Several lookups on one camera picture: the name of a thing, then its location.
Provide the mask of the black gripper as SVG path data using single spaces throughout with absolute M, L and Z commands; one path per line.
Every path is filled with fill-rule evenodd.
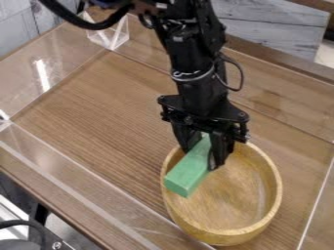
M 236 142 L 249 138 L 249 114 L 229 100 L 230 87 L 222 74 L 210 69 L 201 75 L 173 72 L 178 94 L 158 98 L 162 119 L 172 123 L 184 152 L 189 152 L 209 134 L 208 170 L 217 170 L 234 152 Z

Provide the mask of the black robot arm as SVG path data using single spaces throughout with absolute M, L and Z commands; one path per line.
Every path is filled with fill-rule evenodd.
M 249 114 L 229 100 L 241 89 L 229 84 L 222 53 L 226 26 L 210 0 L 133 0 L 134 12 L 156 31 L 172 62 L 176 95 L 158 98 L 162 119 L 172 123 L 178 143 L 189 152 L 209 135 L 206 168 L 220 168 L 237 142 L 249 140 Z

